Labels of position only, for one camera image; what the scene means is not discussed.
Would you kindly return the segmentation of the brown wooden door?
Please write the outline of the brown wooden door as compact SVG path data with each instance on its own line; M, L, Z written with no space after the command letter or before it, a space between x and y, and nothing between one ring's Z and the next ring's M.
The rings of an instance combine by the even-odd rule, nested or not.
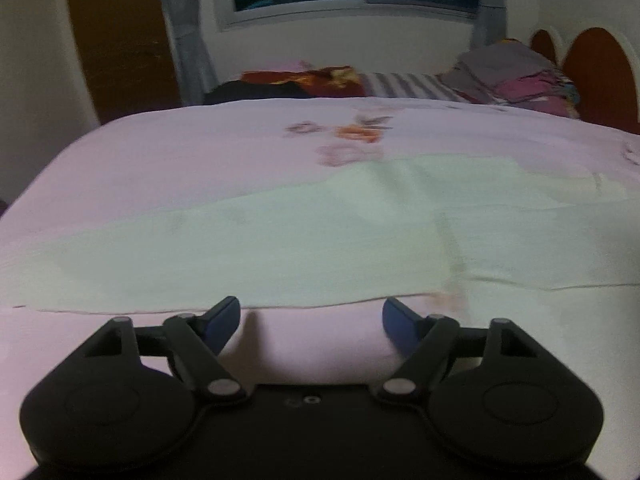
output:
M67 6L102 124L181 104L160 0L67 0Z

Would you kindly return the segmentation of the red heart-shaped headboard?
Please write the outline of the red heart-shaped headboard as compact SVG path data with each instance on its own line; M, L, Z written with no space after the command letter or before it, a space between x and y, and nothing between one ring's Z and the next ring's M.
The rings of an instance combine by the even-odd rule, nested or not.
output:
M533 33L529 47L555 62L574 82L580 119L639 133L639 55L623 35L591 26L562 52L559 34L547 26Z

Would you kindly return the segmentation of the grey curtain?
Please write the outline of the grey curtain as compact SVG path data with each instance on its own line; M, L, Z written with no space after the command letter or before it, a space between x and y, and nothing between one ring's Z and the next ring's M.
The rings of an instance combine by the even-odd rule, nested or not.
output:
M506 0L478 0L472 30L472 50L506 38Z
M183 105L200 105L218 84L201 32L200 0L160 0Z

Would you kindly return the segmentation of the grey left curtain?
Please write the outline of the grey left curtain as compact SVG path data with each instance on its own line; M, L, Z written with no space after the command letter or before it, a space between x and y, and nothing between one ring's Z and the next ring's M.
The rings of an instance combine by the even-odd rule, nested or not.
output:
M183 105L200 105L218 84L201 32L200 0L160 0Z

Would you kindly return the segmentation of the stack of folded clothes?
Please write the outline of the stack of folded clothes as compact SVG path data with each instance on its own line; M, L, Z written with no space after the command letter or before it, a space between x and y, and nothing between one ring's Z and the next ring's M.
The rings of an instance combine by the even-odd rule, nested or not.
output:
M439 81L462 98L577 118L574 82L552 61L518 40L502 40L458 56Z

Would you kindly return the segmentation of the grey right curtain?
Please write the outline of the grey right curtain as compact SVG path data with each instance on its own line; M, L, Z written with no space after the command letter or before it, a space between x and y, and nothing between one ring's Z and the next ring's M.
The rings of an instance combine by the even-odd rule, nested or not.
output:
M506 0L478 0L472 30L472 50L506 38Z

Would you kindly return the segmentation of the black cloth bundle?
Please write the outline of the black cloth bundle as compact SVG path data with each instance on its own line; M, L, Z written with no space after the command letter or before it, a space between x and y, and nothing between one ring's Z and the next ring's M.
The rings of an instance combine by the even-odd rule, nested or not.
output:
M270 99L311 99L311 95L292 81L284 84L251 84L242 80L232 80L206 93L203 104L217 105Z

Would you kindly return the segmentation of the red patterned blanket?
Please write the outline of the red patterned blanket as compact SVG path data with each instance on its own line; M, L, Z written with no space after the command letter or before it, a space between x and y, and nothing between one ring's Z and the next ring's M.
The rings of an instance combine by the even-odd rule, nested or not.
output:
M314 98L364 98L367 90L357 71L349 65L314 66L300 62L290 70L247 70L240 76L247 84L295 84Z

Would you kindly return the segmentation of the grey striped pillow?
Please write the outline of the grey striped pillow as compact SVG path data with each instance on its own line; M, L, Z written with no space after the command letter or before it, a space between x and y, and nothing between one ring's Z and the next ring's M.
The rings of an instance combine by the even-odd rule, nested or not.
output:
M430 74L361 72L358 76L367 96L468 102Z

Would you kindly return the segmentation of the white knitted garment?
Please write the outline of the white knitted garment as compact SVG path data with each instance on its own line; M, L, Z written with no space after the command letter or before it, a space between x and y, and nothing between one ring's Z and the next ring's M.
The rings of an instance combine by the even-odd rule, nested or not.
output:
M602 174L505 157L363 162L321 182L146 214L1 252L1 301L49 311L323 307L443 292L639 281L639 201Z

